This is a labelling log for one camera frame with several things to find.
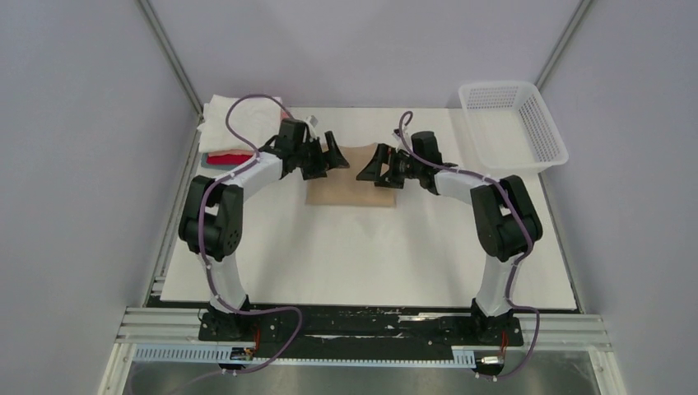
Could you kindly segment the beige t shirt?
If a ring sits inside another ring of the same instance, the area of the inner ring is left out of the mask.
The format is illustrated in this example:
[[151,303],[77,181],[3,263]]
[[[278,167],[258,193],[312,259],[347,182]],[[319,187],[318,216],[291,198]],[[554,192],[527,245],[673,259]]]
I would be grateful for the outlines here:
[[341,146],[341,153],[350,167],[330,170],[326,178],[308,181],[305,204],[395,208],[396,189],[375,187],[373,182],[356,180],[356,176],[372,159],[377,146],[377,143],[357,147]]

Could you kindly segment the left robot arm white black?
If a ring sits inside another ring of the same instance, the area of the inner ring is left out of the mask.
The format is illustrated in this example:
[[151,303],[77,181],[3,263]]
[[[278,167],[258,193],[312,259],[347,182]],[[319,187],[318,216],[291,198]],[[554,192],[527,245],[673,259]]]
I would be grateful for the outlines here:
[[178,235],[197,254],[207,279],[210,297],[201,339],[243,340],[261,314],[249,307],[236,262],[245,201],[295,170],[304,180],[311,180],[349,166],[333,132],[317,137],[311,123],[285,118],[278,133],[242,165],[215,178],[192,179]]

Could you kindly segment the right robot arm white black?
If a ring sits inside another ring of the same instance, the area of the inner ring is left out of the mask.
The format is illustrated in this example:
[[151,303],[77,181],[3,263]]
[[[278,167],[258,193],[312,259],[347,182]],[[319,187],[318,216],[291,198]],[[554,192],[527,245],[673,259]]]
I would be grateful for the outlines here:
[[510,301],[517,266],[542,238],[542,223],[523,179],[494,179],[443,161],[430,131],[411,137],[400,148],[380,143],[356,180],[376,187],[401,189],[408,179],[426,191],[472,207],[477,238],[486,253],[482,283],[472,300],[470,332],[491,343],[513,321]]

